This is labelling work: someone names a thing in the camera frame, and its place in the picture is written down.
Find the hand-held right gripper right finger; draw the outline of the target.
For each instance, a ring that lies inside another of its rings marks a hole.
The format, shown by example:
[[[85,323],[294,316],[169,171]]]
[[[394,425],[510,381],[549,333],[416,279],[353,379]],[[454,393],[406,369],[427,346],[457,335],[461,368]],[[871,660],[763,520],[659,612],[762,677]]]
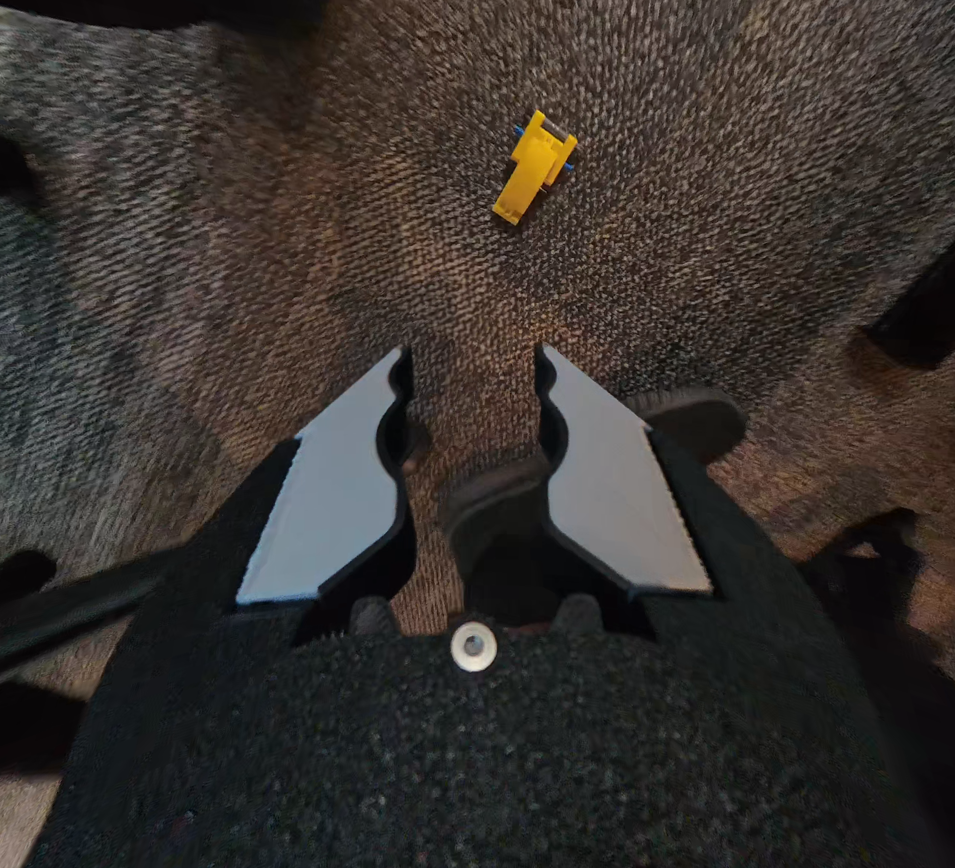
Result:
[[[634,626],[647,599],[711,601],[713,580],[649,425],[547,344],[534,349],[534,379],[543,529],[587,572],[610,622]]]

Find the yellow brick panel piece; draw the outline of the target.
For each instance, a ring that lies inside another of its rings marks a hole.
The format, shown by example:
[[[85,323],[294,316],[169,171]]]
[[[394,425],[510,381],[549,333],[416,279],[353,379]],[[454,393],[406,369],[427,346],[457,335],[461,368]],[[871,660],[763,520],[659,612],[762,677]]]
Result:
[[[534,110],[525,126],[516,128],[517,142],[509,157],[511,171],[499,193],[493,212],[518,226],[538,195],[549,190],[574,166],[570,159],[578,140],[556,125],[543,110]]]

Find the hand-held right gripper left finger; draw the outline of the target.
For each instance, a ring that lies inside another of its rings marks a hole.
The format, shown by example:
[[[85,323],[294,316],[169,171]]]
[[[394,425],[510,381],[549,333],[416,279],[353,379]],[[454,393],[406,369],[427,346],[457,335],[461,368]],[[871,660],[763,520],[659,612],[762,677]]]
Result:
[[[416,539],[403,462],[412,350],[389,351],[296,434],[246,565],[238,610],[305,603],[305,627],[347,627],[356,602],[392,598]]]

